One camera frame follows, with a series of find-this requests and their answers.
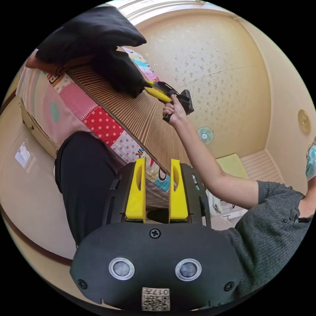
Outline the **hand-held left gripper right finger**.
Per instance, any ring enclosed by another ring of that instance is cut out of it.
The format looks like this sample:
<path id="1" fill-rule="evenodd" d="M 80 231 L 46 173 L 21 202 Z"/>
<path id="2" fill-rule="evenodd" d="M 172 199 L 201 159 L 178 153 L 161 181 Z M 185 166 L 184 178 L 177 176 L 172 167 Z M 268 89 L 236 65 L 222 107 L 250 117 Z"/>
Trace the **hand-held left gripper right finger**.
<path id="1" fill-rule="evenodd" d="M 182 169 L 179 160 L 171 159 L 169 221 L 186 221 L 188 207 Z"/>

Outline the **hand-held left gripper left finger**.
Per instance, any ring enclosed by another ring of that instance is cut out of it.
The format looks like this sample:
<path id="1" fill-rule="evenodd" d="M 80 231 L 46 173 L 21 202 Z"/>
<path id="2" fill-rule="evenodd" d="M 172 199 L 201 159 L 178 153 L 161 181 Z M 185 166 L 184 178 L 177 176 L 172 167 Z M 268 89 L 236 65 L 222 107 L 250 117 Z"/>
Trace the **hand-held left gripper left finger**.
<path id="1" fill-rule="evenodd" d="M 125 210 L 127 220 L 146 219 L 145 167 L 145 158 L 139 158 L 134 163 L 130 192 Z"/>

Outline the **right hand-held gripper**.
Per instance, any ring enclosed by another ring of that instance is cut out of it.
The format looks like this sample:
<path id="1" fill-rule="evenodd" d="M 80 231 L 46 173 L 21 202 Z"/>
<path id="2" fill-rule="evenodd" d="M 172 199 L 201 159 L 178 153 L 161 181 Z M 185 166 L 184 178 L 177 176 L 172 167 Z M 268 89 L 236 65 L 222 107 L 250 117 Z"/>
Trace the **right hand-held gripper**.
<path id="1" fill-rule="evenodd" d="M 152 87 L 145 87 L 145 91 L 163 103 L 173 103 L 171 96 L 179 96 L 179 93 L 169 84 L 162 81 L 147 81 Z"/>

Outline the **person's right hand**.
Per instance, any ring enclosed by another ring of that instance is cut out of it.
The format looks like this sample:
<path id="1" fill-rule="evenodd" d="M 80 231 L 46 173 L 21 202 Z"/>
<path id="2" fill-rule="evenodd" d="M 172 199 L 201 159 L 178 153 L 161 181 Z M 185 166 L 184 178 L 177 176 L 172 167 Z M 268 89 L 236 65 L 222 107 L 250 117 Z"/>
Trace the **person's right hand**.
<path id="1" fill-rule="evenodd" d="M 176 95 L 171 95 L 171 103 L 164 103 L 163 117 L 170 115 L 169 124 L 174 128 L 188 121 L 186 113 Z"/>

